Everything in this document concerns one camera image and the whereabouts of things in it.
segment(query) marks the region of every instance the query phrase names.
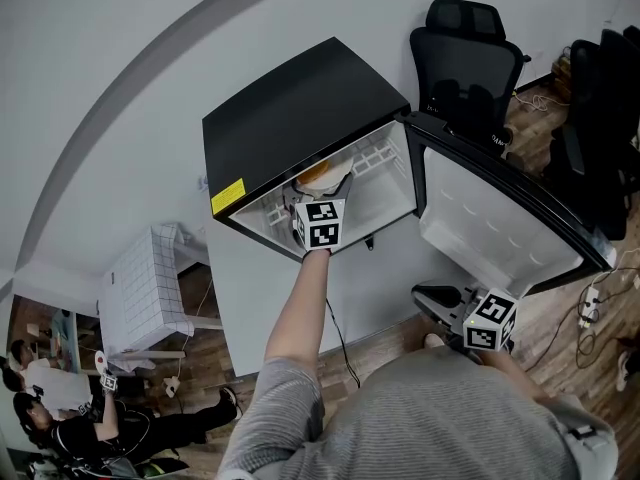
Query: gray sleeve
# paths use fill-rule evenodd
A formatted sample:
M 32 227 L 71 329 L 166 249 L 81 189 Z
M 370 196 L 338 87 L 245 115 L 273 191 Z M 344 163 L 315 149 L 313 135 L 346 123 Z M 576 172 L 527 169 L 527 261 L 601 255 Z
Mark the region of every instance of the gray sleeve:
M 289 359 L 271 359 L 258 375 L 251 405 L 222 458 L 228 470 L 255 472 L 291 457 L 322 433 L 324 405 L 318 381 Z
M 610 480 L 618 464 L 618 446 L 613 429 L 584 410 L 574 395 L 560 395 L 544 405 L 560 422 L 563 438 L 571 451 L 582 480 Z

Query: mini fridge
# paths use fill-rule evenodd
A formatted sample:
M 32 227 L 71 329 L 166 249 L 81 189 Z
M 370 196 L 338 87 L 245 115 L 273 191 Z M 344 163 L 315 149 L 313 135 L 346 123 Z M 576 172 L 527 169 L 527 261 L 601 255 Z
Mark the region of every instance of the mini fridge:
M 336 38 L 213 110 L 203 137 L 213 218 L 296 260 L 306 251 L 292 233 L 290 202 L 313 197 L 313 182 L 301 189 L 301 180 L 322 168 L 352 176 L 334 254 L 415 215 L 426 241 L 517 298 L 615 262 L 598 229 L 446 122 L 412 112 Z

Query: gray shirt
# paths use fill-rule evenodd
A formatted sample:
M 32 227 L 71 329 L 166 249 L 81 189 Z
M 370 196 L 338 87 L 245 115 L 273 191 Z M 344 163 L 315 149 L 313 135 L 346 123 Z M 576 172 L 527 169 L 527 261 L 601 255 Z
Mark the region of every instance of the gray shirt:
M 537 404 L 447 347 L 374 372 L 326 429 L 323 415 L 312 375 L 267 361 L 219 478 L 608 480 L 617 461 L 611 428 L 575 397 Z

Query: sneaker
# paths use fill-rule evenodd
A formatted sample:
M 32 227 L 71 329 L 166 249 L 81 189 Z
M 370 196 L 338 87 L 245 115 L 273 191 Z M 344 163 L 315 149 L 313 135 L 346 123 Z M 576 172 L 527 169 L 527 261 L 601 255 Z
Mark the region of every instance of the sneaker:
M 625 350 L 618 358 L 618 379 L 616 380 L 616 389 L 618 391 L 624 391 L 627 387 L 627 379 L 629 378 L 629 372 L 627 371 L 627 361 L 631 353 Z
M 424 337 L 424 348 L 444 347 L 444 341 L 437 334 L 430 332 Z
M 238 405 L 238 398 L 231 388 L 220 388 L 220 399 L 228 400 L 233 405 L 235 405 L 236 417 L 234 418 L 234 421 L 238 421 L 240 418 L 242 418 L 242 409 L 240 409 L 240 406 Z

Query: yellow warning label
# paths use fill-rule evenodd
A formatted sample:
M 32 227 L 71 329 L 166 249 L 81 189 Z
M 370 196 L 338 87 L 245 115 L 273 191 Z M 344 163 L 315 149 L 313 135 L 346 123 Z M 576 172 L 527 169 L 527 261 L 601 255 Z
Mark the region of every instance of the yellow warning label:
M 232 183 L 222 192 L 218 192 L 211 198 L 211 208 L 213 208 L 213 214 L 215 215 L 220 210 L 224 210 L 227 206 L 235 203 L 246 192 L 244 191 L 244 181 L 240 178 L 238 181 Z

